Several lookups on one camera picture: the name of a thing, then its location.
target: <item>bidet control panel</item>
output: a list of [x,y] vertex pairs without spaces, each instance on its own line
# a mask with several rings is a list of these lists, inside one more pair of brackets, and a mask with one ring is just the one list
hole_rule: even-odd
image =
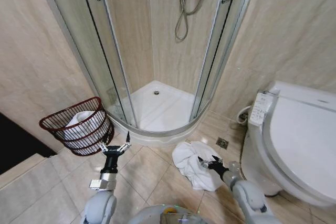
[[254,101],[248,122],[255,126],[260,126],[264,122],[265,113],[268,111],[273,97],[269,94],[258,93]]

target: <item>toilet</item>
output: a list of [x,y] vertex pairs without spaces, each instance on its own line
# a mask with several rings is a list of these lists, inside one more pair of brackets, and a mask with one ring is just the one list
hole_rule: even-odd
[[275,196],[336,204],[336,95],[284,82],[258,92],[248,117],[241,169]]

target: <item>floor drain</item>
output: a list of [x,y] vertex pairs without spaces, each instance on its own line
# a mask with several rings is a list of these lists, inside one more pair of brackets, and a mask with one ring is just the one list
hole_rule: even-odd
[[229,145],[229,142],[225,139],[219,137],[216,142],[217,145],[219,145],[221,148],[227,149],[227,146]]

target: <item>shower enclosure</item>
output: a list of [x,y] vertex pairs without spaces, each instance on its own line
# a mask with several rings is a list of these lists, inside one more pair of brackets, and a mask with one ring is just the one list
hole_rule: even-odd
[[115,126],[144,144],[168,144],[192,132],[248,3],[47,1]]

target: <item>tiled floor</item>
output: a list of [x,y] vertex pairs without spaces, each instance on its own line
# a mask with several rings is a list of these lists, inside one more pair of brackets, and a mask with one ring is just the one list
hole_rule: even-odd
[[[189,141],[212,146],[224,162],[238,161],[245,129],[229,119],[208,112]],[[218,137],[229,141],[227,150],[215,145]],[[113,144],[124,142],[116,135]],[[133,144],[119,159],[113,224],[125,224],[145,206],[176,204],[199,212],[217,224],[244,223],[244,216],[226,186],[216,192],[195,191],[175,168],[174,146],[152,148]],[[0,190],[0,223],[79,223],[86,201],[95,193],[88,188],[99,177],[104,156],[76,157],[64,149]],[[268,198],[272,211],[283,223],[336,223],[336,209],[311,207],[281,193]]]

